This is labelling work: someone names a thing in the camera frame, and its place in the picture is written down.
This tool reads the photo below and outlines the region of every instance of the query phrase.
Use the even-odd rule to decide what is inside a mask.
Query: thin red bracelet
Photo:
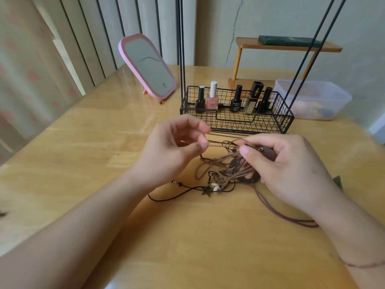
[[[385,265],[385,261],[382,261],[382,262],[379,262],[379,263],[370,263],[370,264],[366,264],[366,265],[355,265],[355,264],[351,264],[351,263],[347,263],[345,262],[343,259],[339,258],[341,260],[341,262],[345,265],[345,266],[348,266],[348,267],[352,267],[352,268],[358,268],[358,269],[371,269],[371,268],[375,268],[375,267],[380,267],[380,266],[383,266]]]

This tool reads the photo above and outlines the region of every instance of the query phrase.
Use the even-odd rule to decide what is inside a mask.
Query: mirror
[[[119,52],[145,90],[157,99],[165,99],[175,89],[175,79],[154,44],[137,33],[119,42]]]

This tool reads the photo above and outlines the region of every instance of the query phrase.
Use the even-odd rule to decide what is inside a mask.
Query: plastic container
[[[274,91],[286,96],[292,80],[276,80]],[[301,80],[297,80],[286,98],[289,106]],[[295,118],[331,120],[344,106],[352,100],[352,96],[332,82],[305,81],[301,91],[291,107]]]

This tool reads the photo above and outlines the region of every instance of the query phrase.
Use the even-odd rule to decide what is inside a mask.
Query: pink nail polish bottle
[[[216,95],[218,82],[212,81],[210,95],[206,98],[206,109],[218,109],[219,97]]]

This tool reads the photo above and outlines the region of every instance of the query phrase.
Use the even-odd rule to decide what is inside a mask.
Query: wire basket
[[[209,87],[205,87],[205,97],[208,96]],[[235,90],[217,88],[219,97],[218,109],[205,109],[196,112],[195,101],[198,99],[198,86],[188,86],[180,114],[191,114],[205,121],[213,131],[232,132],[241,134],[279,133],[285,134],[294,120],[294,115],[283,100],[282,96],[273,91],[270,95],[270,104],[266,113],[260,114],[254,109],[252,114],[244,114],[243,107],[249,97],[249,91],[243,90],[241,94],[242,105],[238,112],[230,112],[230,103],[234,98]],[[262,101],[262,91],[258,102]]]

